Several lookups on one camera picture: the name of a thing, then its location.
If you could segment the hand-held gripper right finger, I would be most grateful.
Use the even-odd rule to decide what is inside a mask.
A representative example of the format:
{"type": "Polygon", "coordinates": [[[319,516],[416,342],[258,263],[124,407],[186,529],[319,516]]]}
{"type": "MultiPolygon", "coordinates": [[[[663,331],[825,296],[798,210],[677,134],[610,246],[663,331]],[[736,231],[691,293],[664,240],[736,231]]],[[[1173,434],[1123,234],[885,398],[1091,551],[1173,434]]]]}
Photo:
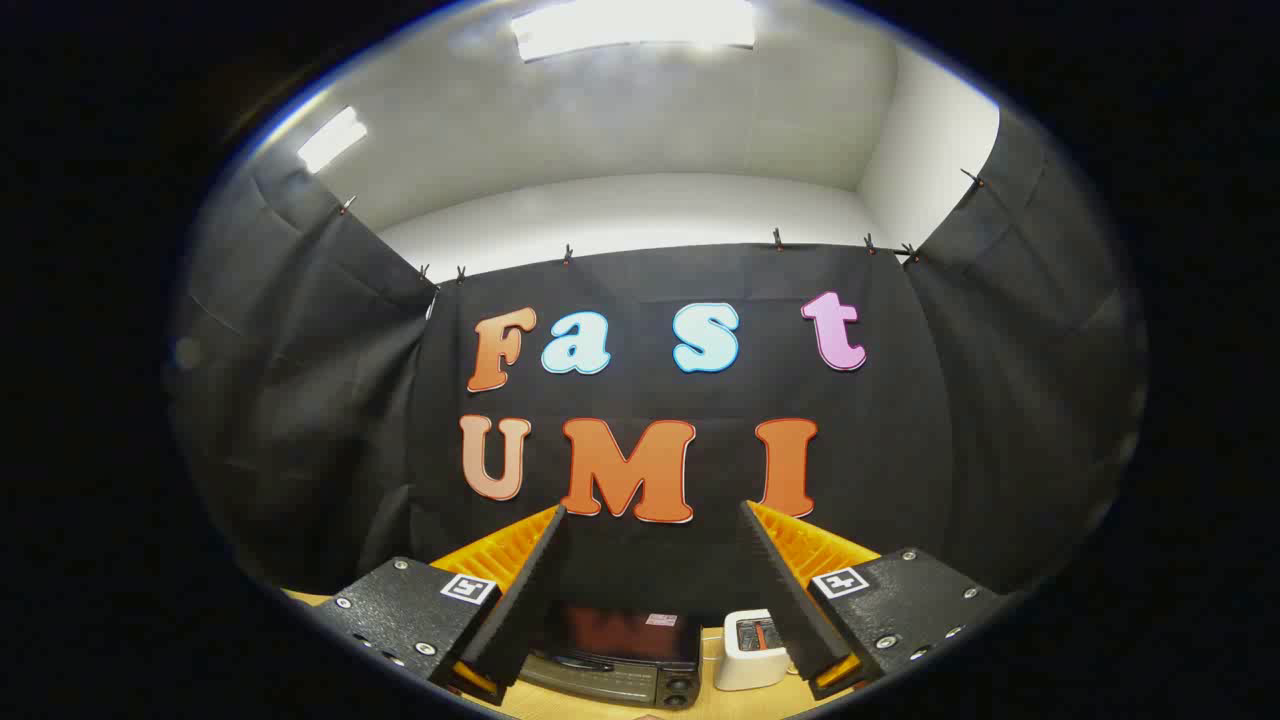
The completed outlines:
{"type": "Polygon", "coordinates": [[[739,506],[750,582],[815,700],[908,673],[1009,603],[924,550],[877,553],[753,501],[739,506]]]}

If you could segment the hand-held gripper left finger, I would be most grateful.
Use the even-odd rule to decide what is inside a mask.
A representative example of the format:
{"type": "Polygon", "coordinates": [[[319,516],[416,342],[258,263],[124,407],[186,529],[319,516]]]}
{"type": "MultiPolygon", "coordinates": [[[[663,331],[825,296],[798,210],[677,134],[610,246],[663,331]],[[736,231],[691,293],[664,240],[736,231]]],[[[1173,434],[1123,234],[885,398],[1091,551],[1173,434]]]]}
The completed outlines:
{"type": "Polygon", "coordinates": [[[556,600],[562,505],[431,562],[393,557],[310,609],[330,639],[420,685],[500,705],[556,600]]]}

